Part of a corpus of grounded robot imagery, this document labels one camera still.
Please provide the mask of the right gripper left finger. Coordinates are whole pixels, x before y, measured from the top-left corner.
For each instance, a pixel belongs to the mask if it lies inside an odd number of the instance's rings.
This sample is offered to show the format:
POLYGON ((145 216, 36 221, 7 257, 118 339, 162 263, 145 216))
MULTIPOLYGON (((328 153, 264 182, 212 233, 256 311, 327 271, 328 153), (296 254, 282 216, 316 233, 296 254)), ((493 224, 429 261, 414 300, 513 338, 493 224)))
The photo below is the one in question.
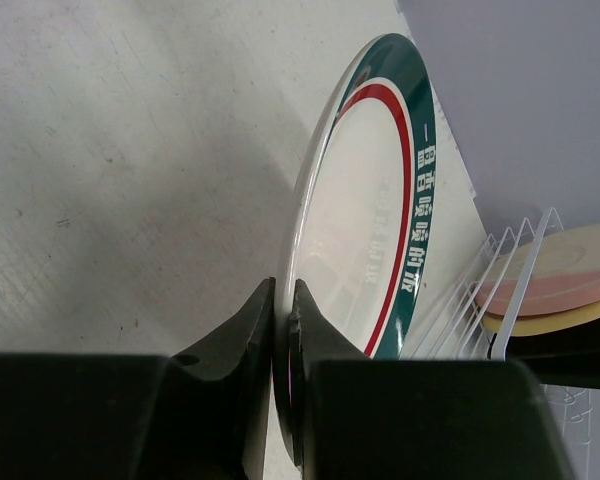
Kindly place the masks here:
POLYGON ((259 479, 275 282, 178 354, 0 353, 0 479, 259 479))

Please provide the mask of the pink cream round plate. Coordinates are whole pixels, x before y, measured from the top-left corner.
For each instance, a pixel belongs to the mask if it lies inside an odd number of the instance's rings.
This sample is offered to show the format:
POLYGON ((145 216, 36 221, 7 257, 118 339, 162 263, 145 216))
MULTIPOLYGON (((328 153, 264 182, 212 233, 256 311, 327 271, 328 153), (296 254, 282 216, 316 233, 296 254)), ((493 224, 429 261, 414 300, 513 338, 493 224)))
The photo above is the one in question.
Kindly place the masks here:
MULTIPOLYGON (((495 262, 478 289, 476 302, 504 315, 521 276, 530 246, 495 262)), ((543 238, 519 314, 536 316, 600 301, 600 224, 552 233, 543 238)))

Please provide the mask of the cream floral square plate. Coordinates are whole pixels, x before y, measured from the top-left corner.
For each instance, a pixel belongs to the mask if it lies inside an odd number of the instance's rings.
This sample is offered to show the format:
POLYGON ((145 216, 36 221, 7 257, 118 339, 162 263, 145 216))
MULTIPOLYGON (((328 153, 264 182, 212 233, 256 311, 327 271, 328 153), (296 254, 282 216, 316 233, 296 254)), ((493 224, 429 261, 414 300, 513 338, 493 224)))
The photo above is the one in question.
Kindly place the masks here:
POLYGON ((506 357, 545 384, 600 389, 600 318, 554 332, 512 335, 506 357))

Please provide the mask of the green rimmed white plate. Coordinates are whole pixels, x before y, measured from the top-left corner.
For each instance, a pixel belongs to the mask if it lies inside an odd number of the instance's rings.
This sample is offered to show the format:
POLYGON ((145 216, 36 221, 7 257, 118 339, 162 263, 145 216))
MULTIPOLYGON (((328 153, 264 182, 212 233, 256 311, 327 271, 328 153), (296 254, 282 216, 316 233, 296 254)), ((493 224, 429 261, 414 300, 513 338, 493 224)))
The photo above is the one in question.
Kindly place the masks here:
POLYGON ((274 297, 273 374, 283 441, 302 461, 291 317, 303 282, 339 336, 397 359, 424 274, 434 208, 436 120, 424 61, 383 34, 354 57, 327 101, 296 179, 274 297))

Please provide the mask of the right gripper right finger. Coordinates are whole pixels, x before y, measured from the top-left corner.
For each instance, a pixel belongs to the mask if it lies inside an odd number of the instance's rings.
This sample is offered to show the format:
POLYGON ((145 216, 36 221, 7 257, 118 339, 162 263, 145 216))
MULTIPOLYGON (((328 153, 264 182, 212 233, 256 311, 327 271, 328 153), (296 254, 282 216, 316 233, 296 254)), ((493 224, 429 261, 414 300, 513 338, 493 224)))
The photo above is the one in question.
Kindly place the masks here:
POLYGON ((571 479, 538 381, 501 361, 372 360, 298 282, 292 457, 306 479, 571 479))

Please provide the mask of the yellow cream round plate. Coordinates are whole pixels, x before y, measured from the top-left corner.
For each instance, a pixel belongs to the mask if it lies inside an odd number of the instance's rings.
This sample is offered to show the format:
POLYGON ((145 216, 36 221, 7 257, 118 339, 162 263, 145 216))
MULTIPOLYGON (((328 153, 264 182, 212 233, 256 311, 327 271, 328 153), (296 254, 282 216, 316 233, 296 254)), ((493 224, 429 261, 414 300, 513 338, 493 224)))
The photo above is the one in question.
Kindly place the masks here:
POLYGON ((518 316, 513 337, 537 336, 580 326, 600 319, 600 301, 575 309, 536 316, 518 316))

